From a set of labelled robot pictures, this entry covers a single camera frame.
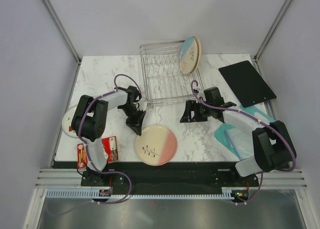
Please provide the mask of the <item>pink and cream plate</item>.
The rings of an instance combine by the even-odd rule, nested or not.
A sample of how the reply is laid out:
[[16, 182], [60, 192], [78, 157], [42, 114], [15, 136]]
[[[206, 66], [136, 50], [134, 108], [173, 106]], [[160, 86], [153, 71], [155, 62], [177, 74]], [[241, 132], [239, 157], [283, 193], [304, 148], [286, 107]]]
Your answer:
[[142, 162], [149, 166], [162, 166], [176, 154], [178, 140], [166, 126], [151, 125], [135, 139], [134, 150]]

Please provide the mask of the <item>metal wire dish rack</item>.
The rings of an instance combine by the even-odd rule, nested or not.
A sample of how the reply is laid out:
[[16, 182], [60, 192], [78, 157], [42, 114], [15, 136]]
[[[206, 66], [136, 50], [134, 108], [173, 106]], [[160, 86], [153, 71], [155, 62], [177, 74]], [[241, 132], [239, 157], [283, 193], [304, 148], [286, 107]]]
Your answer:
[[204, 89], [198, 69], [191, 74], [183, 74], [180, 70], [183, 43], [183, 40], [178, 40], [147, 43], [139, 47], [145, 99], [152, 106], [193, 100], [193, 80], [198, 82], [198, 89]]

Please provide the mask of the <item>green and cream plate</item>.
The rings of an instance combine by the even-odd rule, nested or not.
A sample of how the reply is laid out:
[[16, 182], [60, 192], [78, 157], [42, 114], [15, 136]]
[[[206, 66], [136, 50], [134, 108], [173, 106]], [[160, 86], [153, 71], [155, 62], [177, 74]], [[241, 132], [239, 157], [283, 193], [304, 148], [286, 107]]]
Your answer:
[[201, 42], [199, 40], [199, 38], [197, 36], [192, 36], [192, 38], [196, 41], [196, 44], [197, 44], [197, 47], [198, 47], [198, 54], [197, 54], [197, 60], [196, 60], [196, 63], [195, 63], [195, 66], [192, 70], [191, 73], [194, 73], [196, 71], [196, 69], [198, 68], [199, 66], [199, 63], [200, 63], [200, 59], [201, 59], [201, 55], [202, 55], [202, 45], [201, 45]]

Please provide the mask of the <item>blue and cream plate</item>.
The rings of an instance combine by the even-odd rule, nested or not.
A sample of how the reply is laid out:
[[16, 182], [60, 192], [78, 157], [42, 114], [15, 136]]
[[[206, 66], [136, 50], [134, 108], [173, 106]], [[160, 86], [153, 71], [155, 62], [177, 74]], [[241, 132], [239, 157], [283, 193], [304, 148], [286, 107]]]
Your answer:
[[191, 74], [198, 57], [198, 45], [191, 37], [186, 39], [181, 47], [179, 55], [179, 68], [182, 74]]

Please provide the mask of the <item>watermelon pattern plate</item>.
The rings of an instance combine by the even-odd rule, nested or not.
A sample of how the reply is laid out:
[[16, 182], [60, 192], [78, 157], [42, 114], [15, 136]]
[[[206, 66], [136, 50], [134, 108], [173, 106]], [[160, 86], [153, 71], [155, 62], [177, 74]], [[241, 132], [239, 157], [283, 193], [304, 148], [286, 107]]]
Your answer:
[[74, 105], [71, 108], [69, 108], [65, 112], [65, 114], [64, 114], [64, 116], [62, 118], [62, 122], [61, 122], [61, 128], [62, 128], [63, 132], [67, 136], [69, 136], [71, 138], [77, 138], [78, 137], [76, 132], [73, 130], [72, 125], [71, 125], [72, 124], [72, 119], [73, 119], [74, 114], [76, 112], [76, 109], [77, 109], [76, 105]]

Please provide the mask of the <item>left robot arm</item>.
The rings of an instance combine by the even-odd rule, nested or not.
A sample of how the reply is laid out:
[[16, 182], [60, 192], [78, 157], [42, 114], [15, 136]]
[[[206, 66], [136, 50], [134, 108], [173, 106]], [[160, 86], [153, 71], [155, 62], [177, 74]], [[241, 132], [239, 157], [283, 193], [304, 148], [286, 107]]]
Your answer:
[[127, 116], [125, 124], [136, 135], [142, 135], [143, 120], [146, 111], [138, 109], [136, 103], [142, 98], [141, 90], [136, 86], [117, 87], [96, 98], [82, 95], [71, 121], [71, 128], [82, 141], [86, 153], [86, 169], [82, 176], [82, 186], [105, 186], [110, 174], [105, 170], [108, 162], [102, 136], [106, 128], [107, 114], [112, 109], [120, 109]]

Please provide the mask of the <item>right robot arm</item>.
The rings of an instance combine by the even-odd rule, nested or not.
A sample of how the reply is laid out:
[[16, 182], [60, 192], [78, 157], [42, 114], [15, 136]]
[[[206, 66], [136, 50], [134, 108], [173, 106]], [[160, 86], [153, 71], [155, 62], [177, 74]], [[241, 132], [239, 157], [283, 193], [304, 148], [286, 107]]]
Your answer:
[[196, 89], [192, 92], [195, 99], [185, 102], [181, 123], [206, 122], [212, 117], [251, 137], [253, 154], [238, 161], [229, 173], [233, 185], [240, 186], [257, 173], [295, 169], [297, 153], [282, 121], [263, 121], [235, 103], [224, 101], [217, 87], [205, 89], [201, 96]]

